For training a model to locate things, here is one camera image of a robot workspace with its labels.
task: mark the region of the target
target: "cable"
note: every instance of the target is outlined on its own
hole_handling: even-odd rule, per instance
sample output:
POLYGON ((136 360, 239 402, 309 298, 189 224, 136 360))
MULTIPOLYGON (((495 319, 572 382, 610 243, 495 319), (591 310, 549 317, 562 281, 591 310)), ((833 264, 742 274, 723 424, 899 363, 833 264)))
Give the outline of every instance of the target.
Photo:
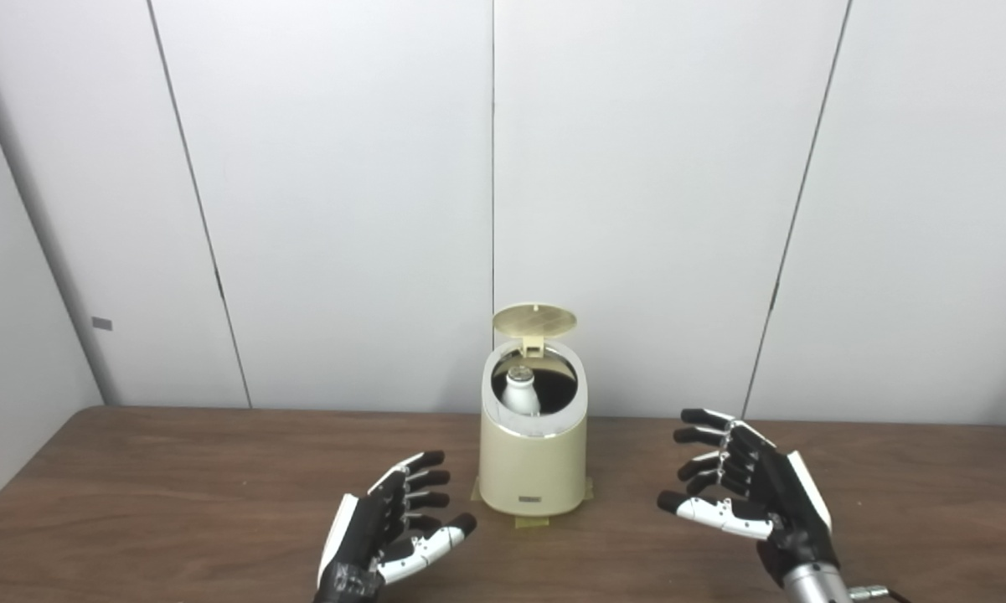
POLYGON ((897 603, 912 603, 907 598, 904 598, 904 595, 896 591, 889 591, 888 596, 890 599, 897 601, 897 603))

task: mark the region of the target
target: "tape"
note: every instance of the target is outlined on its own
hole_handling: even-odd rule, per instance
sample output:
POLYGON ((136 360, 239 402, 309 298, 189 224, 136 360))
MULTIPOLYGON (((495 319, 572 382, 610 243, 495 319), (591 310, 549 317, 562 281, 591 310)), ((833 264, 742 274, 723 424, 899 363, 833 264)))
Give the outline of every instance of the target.
POLYGON ((521 527, 544 527, 551 524, 551 517, 514 517, 513 527, 515 531, 521 527))

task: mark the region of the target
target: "black fingertip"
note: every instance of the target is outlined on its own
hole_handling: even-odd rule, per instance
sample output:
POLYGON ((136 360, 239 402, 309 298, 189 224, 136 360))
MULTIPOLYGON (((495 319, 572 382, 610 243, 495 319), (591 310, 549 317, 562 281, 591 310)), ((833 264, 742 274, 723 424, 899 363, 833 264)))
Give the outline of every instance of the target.
POLYGON ((685 486, 685 491, 689 492, 690 496, 698 496, 700 492, 704 491, 708 486, 714 484, 718 480, 717 474, 714 473, 700 473, 698 476, 691 478, 689 483, 685 486))
POLYGON ((682 421, 685 423, 703 423, 703 417, 707 415, 703 409, 685 409, 682 411, 682 421))
POLYGON ((427 453, 422 455, 422 458, 417 458, 417 468, 423 468, 424 466, 436 466, 442 465, 444 459, 447 455, 444 451, 427 451, 427 453))
POLYGON ((458 527, 462 531, 462 534, 469 536, 473 534, 473 531, 477 530, 477 518, 468 512, 464 512, 458 517, 454 517, 452 520, 447 522, 448 527, 458 527))
POLYGON ((682 492, 663 490, 659 492, 659 498, 656 499, 655 503, 659 506, 659 508, 661 508, 661 510, 670 512, 670 514, 673 515, 675 512, 678 512, 678 507, 689 499, 689 497, 691 496, 683 495, 682 492))
POLYGON ((409 476, 406 479, 406 484, 409 485, 410 490, 417 490, 429 486, 444 486, 449 483, 450 483, 450 471, 443 471, 438 469, 433 469, 432 471, 426 471, 424 473, 417 473, 415 474, 415 476, 409 476))

